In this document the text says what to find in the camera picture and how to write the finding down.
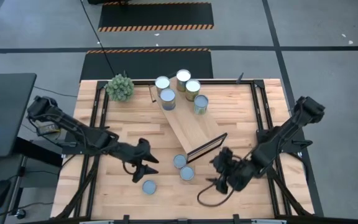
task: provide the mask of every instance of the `can lid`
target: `can lid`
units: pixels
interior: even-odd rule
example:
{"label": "can lid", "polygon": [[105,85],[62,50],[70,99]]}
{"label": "can lid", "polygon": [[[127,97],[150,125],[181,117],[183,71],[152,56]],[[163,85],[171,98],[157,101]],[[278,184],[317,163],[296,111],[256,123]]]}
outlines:
{"label": "can lid", "polygon": [[146,194],[154,194],[156,188],[157,188],[157,186],[156,186],[155,182],[152,180],[146,180],[142,186],[142,190]]}
{"label": "can lid", "polygon": [[171,89],[164,89],[161,91],[160,97],[163,101],[172,101],[175,99],[175,92]]}
{"label": "can lid", "polygon": [[198,95],[194,99],[194,104],[198,107],[206,107],[208,105],[208,98],[204,95]]}
{"label": "can lid", "polygon": [[183,180],[191,180],[194,177],[194,171],[191,167],[184,167],[180,170],[180,177]]}
{"label": "can lid", "polygon": [[184,155],[176,155],[173,158],[173,165],[176,168],[182,168],[186,165],[187,161],[186,161],[186,157]]}
{"label": "can lid", "polygon": [[186,82],[190,79],[191,74],[186,69],[181,69],[177,72],[177,78],[179,81]]}
{"label": "can lid", "polygon": [[188,91],[198,91],[198,90],[200,90],[200,88],[201,88],[201,85],[200,85],[199,81],[197,81],[197,80],[189,80],[186,83],[186,89]]}
{"label": "can lid", "polygon": [[155,80],[155,86],[159,88],[166,88],[169,86],[169,78],[168,77],[158,77]]}

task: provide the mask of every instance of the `gray concrete floor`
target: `gray concrete floor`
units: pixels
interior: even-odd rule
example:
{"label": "gray concrete floor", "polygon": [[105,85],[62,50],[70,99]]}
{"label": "gray concrete floor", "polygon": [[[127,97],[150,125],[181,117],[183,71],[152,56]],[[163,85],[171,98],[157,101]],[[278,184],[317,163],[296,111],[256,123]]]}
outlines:
{"label": "gray concrete floor", "polygon": [[[134,0],[134,2],[169,2]],[[210,0],[213,30],[99,33],[105,47],[273,46],[262,0]],[[358,46],[358,1],[268,0],[281,46]],[[85,3],[97,27],[101,5]],[[0,49],[98,47],[79,0],[5,0],[0,10]],[[36,86],[76,95],[85,53],[0,54],[0,73],[34,72]],[[215,78],[281,78],[274,51],[212,51]],[[295,98],[309,95],[322,103],[322,122],[305,128],[311,164],[327,217],[358,218],[358,51],[283,52]],[[34,89],[55,98],[73,114],[75,98]],[[19,136],[37,139],[21,128]],[[45,167],[33,162],[35,169]],[[51,202],[51,187],[28,189],[23,205]],[[51,207],[28,209],[22,222],[45,220]],[[6,223],[17,223],[12,217]]]}

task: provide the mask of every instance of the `black cable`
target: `black cable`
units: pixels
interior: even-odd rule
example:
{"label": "black cable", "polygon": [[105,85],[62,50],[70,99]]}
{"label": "black cable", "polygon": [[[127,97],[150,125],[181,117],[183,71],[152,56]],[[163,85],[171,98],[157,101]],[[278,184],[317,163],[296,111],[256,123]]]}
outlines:
{"label": "black cable", "polygon": [[28,174],[28,173],[35,173],[35,172],[44,172],[44,173],[47,173],[47,174],[58,175],[57,173],[54,173],[54,172],[49,172],[49,171],[46,171],[46,170],[27,171],[27,172],[25,172],[25,174]]}
{"label": "black cable", "polygon": [[[41,118],[41,117],[44,117],[44,116],[55,116],[55,117],[58,117],[62,120],[65,120],[67,123],[73,125],[74,127],[78,127],[76,124],[73,124],[71,121],[65,119],[63,116],[60,116],[60,115],[57,115],[57,114],[51,114],[51,113],[47,113],[47,114],[41,114],[41,115],[38,115],[38,116],[34,116],[32,119],[37,119],[37,118]],[[32,123],[32,121],[30,120],[30,118],[28,118],[28,120],[30,121],[30,123],[35,127],[35,124]],[[84,140],[83,140],[83,144],[84,144],[84,148],[86,149],[87,148],[87,140],[88,138],[85,136],[85,133],[84,131],[81,129],[81,128],[77,128],[81,131],[81,135],[84,137]],[[74,156],[72,156],[71,158],[69,158],[61,167],[61,169],[63,168],[63,166],[69,161],[71,160],[72,158],[74,158]],[[78,187],[78,190],[76,191],[75,195],[73,196],[73,198],[70,200],[69,204],[66,205],[66,207],[63,209],[63,211],[56,217],[56,218],[67,218],[71,211],[74,209],[74,206],[75,204],[77,203],[77,201],[81,198],[83,192],[85,191],[85,188],[88,186],[89,182],[90,182],[90,178],[94,175],[95,173],[95,170],[96,170],[96,167],[95,167],[95,162],[93,162],[93,165],[92,165],[92,168],[91,170],[88,172],[88,175],[86,176],[85,178],[85,181]]]}
{"label": "black cable", "polygon": [[76,155],[72,155],[70,158],[68,158],[63,164],[62,164],[62,167],[60,169],[62,169],[68,161],[70,161],[72,158],[74,158]]}
{"label": "black cable", "polygon": [[124,162],[124,161],[122,162],[122,168],[124,168],[124,171],[125,171],[127,174],[129,174],[129,175],[134,175],[134,174],[135,174],[134,172],[131,173],[131,172],[129,172],[129,171],[127,170],[127,167],[125,166],[125,162]]}
{"label": "black cable", "polygon": [[39,90],[43,90],[43,91],[48,91],[50,93],[54,93],[54,94],[58,94],[60,96],[69,96],[69,97],[74,97],[74,98],[77,98],[78,96],[74,96],[74,95],[67,95],[67,94],[62,94],[62,93],[57,93],[55,91],[52,91],[52,90],[47,90],[47,89],[44,89],[44,88],[41,88],[41,87],[37,87],[37,86],[34,86],[34,88],[37,88]]}
{"label": "black cable", "polygon": [[35,131],[36,131],[36,133],[37,133],[38,136],[43,137],[45,140],[47,140],[48,142],[50,142],[50,143],[52,143],[52,144],[54,144],[54,145],[56,145],[56,146],[58,146],[58,147],[63,147],[63,146],[60,145],[59,143],[54,142],[54,141],[50,140],[49,138],[47,138],[47,137],[45,137],[45,136],[43,136],[43,135],[40,135],[39,130],[38,130],[38,127],[37,127],[30,119],[29,119],[29,122],[30,122],[30,124],[31,124],[32,126],[35,127]]}
{"label": "black cable", "polygon": [[200,205],[204,205],[205,207],[217,207],[217,206],[220,206],[222,205],[224,202],[226,202],[227,200],[229,200],[229,198],[231,197],[231,195],[233,194],[234,192],[234,188],[231,190],[231,192],[229,193],[229,195],[221,202],[219,203],[216,203],[216,204],[207,204],[207,203],[204,203],[200,200],[200,196],[202,193],[206,192],[208,189],[210,189],[212,186],[214,186],[215,183],[212,183],[211,185],[209,185],[208,187],[204,188],[202,191],[200,191],[197,195],[197,202],[200,203]]}
{"label": "black cable", "polygon": [[35,202],[35,203],[31,203],[31,204],[28,204],[28,205],[24,205],[24,206],[18,207],[18,208],[16,208],[16,209],[14,208],[14,209],[12,209],[12,210],[10,210],[10,211],[7,211],[7,212],[2,212],[2,213],[0,213],[0,216],[6,215],[6,214],[8,214],[8,213],[11,213],[11,212],[13,212],[14,210],[27,208],[27,207],[33,206],[33,205],[51,205],[51,204],[53,204],[53,202],[49,202],[49,203]]}
{"label": "black cable", "polygon": [[110,64],[109,58],[107,57],[106,51],[104,50],[103,44],[102,44],[102,42],[100,41],[99,36],[98,36],[98,34],[96,33],[96,30],[94,29],[94,27],[93,27],[93,25],[92,25],[92,22],[91,22],[91,19],[90,19],[88,13],[86,12],[86,9],[85,9],[83,0],[80,0],[80,2],[81,2],[81,5],[82,5],[82,8],[84,9],[86,18],[88,19],[88,22],[89,22],[89,24],[90,24],[91,27],[92,27],[93,33],[94,33],[94,35],[96,36],[96,38],[98,39],[98,41],[99,41],[99,44],[100,44],[100,47],[102,48],[104,57],[106,58],[106,61],[107,61],[107,63],[109,64],[109,67],[110,67],[112,76],[115,77],[115,76],[116,76],[116,73],[115,73],[114,70],[112,69],[112,66],[111,66],[111,64]]}

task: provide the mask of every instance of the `tin can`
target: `tin can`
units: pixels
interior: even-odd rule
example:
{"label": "tin can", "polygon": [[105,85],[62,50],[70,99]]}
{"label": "tin can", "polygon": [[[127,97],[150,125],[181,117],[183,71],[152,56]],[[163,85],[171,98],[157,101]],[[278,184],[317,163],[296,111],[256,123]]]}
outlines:
{"label": "tin can", "polygon": [[186,99],[193,102],[200,92],[201,84],[197,80],[188,80],[186,83]]}
{"label": "tin can", "polygon": [[177,90],[186,91],[186,82],[190,79],[191,74],[186,69],[177,72]]}
{"label": "tin can", "polygon": [[148,195],[154,194],[156,188],[157,188],[157,186],[156,186],[155,182],[152,180],[146,180],[142,186],[143,192]]}
{"label": "tin can", "polygon": [[158,77],[156,80],[155,80],[155,86],[157,87],[157,94],[158,96],[161,95],[161,91],[166,89],[166,88],[169,88],[169,78],[168,77]]}
{"label": "tin can", "polygon": [[191,180],[194,177],[194,170],[191,167],[185,166],[180,170],[180,177],[183,180]]}
{"label": "tin can", "polygon": [[186,164],[187,164],[187,160],[186,160],[186,157],[184,155],[176,155],[173,158],[173,165],[178,169],[181,169]]}
{"label": "tin can", "polygon": [[194,99],[194,112],[196,114],[205,114],[208,107],[208,97],[204,95],[198,95]]}
{"label": "tin can", "polygon": [[160,98],[162,100],[162,108],[164,108],[164,110],[173,110],[175,108],[175,92],[173,90],[162,90]]}

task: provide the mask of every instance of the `wooden table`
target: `wooden table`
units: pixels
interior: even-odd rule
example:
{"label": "wooden table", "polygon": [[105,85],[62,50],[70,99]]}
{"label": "wooden table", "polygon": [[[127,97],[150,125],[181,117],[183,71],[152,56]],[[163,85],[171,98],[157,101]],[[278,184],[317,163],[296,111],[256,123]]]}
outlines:
{"label": "wooden table", "polygon": [[[265,88],[274,125],[281,125],[289,118],[288,108],[279,79],[266,79]],[[82,81],[74,117],[85,124],[90,123],[97,80]],[[246,155],[256,144],[257,122],[250,87],[245,85],[203,85],[201,94],[209,98],[209,112],[222,131],[228,136],[224,142],[238,156]],[[262,100],[258,91],[260,107]],[[100,113],[96,118],[99,124]],[[262,113],[264,127],[267,127]],[[195,178],[189,182],[180,179],[179,170],[173,166],[173,157],[183,154],[183,149],[173,133],[157,103],[150,97],[149,86],[135,86],[135,96],[127,103],[109,102],[106,126],[120,135],[119,141],[137,144],[142,137],[150,141],[152,154],[160,161],[150,164],[160,173],[146,175],[140,182],[132,183],[131,175],[122,169],[122,162],[110,157],[101,158],[92,219],[122,220],[123,215],[131,219],[176,219],[232,218],[237,213],[241,218],[273,218],[269,187],[266,178],[252,179],[241,192],[223,205],[215,208],[203,207],[196,196],[209,185],[207,177],[218,174],[208,161],[216,156],[219,149],[192,162]],[[296,159],[282,154],[285,181],[296,199],[309,212],[313,212],[303,167]],[[78,188],[83,156],[76,156],[62,170],[55,195],[51,216],[59,214]],[[154,180],[157,191],[154,195],[142,193],[145,180]],[[85,214],[87,193],[83,197],[81,214]],[[226,195],[209,189],[202,200],[208,203],[220,202]],[[277,190],[280,212],[283,214],[281,193]]]}

